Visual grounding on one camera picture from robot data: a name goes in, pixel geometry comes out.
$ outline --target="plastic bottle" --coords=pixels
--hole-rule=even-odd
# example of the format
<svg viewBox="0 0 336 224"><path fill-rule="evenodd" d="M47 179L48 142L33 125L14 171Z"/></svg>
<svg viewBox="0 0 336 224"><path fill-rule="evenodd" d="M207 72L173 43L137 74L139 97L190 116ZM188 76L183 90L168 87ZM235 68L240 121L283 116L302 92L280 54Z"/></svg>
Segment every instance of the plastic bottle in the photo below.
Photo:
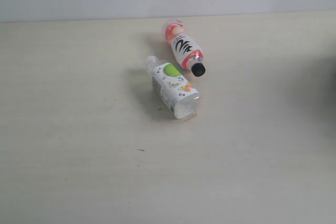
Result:
<svg viewBox="0 0 336 224"><path fill-rule="evenodd" d="M156 56L146 58L146 68L153 89L177 119L193 117L199 102L199 92L185 79L173 64Z"/></svg>
<svg viewBox="0 0 336 224"><path fill-rule="evenodd" d="M201 47L193 40L182 21L169 19L163 26L163 36L172 47L177 62L185 69L191 70L194 76L205 73Z"/></svg>

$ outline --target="pink bottle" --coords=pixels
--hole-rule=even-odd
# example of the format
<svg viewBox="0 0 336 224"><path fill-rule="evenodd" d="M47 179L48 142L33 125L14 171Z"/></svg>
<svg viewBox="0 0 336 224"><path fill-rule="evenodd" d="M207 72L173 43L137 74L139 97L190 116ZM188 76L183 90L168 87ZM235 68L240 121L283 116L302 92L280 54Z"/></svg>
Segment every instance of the pink bottle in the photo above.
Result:
<svg viewBox="0 0 336 224"><path fill-rule="evenodd" d="M191 38L184 24L178 19L170 19L163 26L163 36L172 47L176 61L194 76L205 73L203 53L201 47Z"/></svg>

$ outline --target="bottle label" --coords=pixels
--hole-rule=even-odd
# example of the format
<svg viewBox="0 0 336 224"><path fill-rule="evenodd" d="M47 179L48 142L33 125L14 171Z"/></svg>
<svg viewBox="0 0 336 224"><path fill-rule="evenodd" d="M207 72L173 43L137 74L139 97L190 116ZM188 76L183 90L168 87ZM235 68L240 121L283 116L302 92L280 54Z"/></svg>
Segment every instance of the bottle label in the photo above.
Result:
<svg viewBox="0 0 336 224"><path fill-rule="evenodd" d="M172 40L171 47L176 60L183 68L187 68L186 63L190 58L196 55L203 58L201 47L188 34L177 35Z"/></svg>
<svg viewBox="0 0 336 224"><path fill-rule="evenodd" d="M165 63L153 69L152 85L173 113L175 105L179 101L191 94L198 93L171 63Z"/></svg>

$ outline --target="table surface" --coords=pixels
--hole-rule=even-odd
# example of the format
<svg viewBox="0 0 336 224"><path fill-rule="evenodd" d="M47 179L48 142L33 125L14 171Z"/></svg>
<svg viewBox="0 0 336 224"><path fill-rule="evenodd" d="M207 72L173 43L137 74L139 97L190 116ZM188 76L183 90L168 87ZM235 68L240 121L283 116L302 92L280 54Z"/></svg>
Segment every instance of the table surface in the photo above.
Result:
<svg viewBox="0 0 336 224"><path fill-rule="evenodd" d="M186 122L143 69L165 19L0 24L1 223L335 223L336 12L182 20Z"/></svg>

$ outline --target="bottle bottom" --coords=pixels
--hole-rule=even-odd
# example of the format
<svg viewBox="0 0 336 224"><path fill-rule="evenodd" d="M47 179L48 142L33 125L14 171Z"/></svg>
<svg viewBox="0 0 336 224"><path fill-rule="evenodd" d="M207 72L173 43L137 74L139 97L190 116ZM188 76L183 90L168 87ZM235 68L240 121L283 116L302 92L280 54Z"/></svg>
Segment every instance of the bottle bottom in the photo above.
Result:
<svg viewBox="0 0 336 224"><path fill-rule="evenodd" d="M199 93L183 98L175 105L174 115L177 119L190 119L196 115L196 110L198 108L200 100Z"/></svg>

